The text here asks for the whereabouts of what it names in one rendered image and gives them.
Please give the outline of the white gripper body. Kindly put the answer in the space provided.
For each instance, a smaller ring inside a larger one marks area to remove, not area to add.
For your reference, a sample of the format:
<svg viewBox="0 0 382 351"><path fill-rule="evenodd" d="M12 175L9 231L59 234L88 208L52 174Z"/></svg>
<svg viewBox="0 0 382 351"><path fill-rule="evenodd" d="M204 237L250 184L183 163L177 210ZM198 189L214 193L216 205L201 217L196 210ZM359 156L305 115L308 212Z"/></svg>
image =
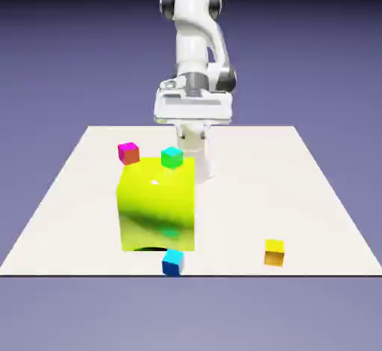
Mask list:
<svg viewBox="0 0 382 351"><path fill-rule="evenodd" d="M201 121L229 124L233 116L233 97L229 92L200 91L188 96L185 89L158 89L154 102L154 120L160 124Z"/></svg>

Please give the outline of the small green cube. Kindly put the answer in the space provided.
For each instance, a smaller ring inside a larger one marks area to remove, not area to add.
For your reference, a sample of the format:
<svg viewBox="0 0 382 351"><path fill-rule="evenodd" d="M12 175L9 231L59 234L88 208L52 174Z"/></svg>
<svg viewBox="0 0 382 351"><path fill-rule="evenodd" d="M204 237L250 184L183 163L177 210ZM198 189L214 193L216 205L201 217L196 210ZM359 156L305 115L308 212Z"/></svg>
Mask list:
<svg viewBox="0 0 382 351"><path fill-rule="evenodd" d="M175 169L184 163L184 152L180 148L167 147L161 151L161 165Z"/></svg>

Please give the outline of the small magenta cube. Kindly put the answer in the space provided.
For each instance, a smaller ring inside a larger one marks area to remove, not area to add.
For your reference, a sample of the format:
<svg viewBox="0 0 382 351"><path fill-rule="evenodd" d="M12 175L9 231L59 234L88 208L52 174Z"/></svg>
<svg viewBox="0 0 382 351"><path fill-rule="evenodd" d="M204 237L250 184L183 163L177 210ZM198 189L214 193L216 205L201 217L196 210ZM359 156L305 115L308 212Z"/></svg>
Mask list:
<svg viewBox="0 0 382 351"><path fill-rule="evenodd" d="M134 142L119 144L118 153L123 165L131 165L140 161L140 150Z"/></svg>

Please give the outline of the small blue cube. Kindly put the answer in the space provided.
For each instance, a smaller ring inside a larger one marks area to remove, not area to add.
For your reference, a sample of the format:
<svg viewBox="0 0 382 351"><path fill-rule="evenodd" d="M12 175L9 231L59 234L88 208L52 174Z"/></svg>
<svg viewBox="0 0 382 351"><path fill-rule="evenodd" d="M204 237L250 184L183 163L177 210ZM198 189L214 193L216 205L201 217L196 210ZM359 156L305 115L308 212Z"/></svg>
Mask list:
<svg viewBox="0 0 382 351"><path fill-rule="evenodd" d="M184 263L184 253L168 249L162 260L162 272L167 276L180 276Z"/></svg>

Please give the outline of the small yellow cube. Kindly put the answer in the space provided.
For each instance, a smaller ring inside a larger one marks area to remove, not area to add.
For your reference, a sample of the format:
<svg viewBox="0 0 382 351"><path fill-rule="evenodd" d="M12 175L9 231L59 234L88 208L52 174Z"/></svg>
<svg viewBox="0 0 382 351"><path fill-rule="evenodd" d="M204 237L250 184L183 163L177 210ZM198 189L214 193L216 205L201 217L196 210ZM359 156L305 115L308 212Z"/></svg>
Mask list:
<svg viewBox="0 0 382 351"><path fill-rule="evenodd" d="M284 241L276 239L266 239L264 264L282 267L284 264L285 247Z"/></svg>

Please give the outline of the large yellow-green box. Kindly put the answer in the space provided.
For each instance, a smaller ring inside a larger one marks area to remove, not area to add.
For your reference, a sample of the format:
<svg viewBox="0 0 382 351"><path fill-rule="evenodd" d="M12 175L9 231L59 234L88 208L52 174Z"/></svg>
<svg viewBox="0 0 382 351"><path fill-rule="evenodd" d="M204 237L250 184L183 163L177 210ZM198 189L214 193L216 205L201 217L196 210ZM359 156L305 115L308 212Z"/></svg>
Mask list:
<svg viewBox="0 0 382 351"><path fill-rule="evenodd" d="M195 249L194 160L170 169L159 157L126 165L116 190L122 249Z"/></svg>

